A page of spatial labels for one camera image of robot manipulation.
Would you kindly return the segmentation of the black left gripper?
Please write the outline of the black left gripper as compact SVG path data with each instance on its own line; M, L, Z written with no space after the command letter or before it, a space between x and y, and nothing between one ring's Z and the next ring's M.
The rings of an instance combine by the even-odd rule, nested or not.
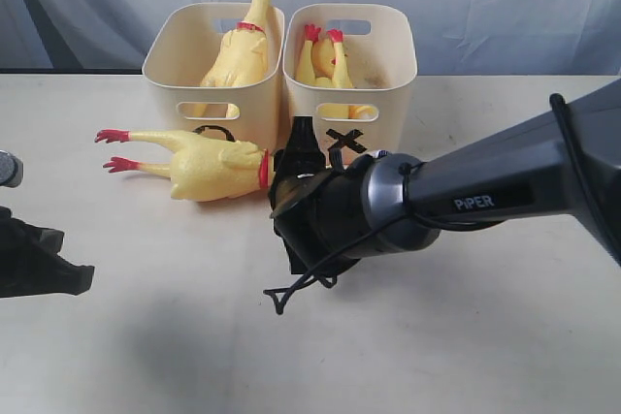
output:
M95 268L60 256L64 233L38 227L1 208L1 296L80 295L91 288Z

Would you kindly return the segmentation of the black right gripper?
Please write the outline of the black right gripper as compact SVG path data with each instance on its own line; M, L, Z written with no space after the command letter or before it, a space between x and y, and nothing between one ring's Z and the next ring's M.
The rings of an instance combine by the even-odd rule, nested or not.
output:
M284 245L290 271L338 274L339 210L311 116L295 116L285 148L275 157L276 175L269 191L274 231Z

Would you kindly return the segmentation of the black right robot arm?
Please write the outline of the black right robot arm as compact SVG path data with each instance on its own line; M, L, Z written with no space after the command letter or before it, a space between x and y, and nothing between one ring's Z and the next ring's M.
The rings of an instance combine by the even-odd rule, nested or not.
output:
M620 85L549 102L548 112L434 160L382 151L332 169L310 120L296 118L269 191L292 271L335 276L363 258L424 249L443 231L559 214L618 258Z

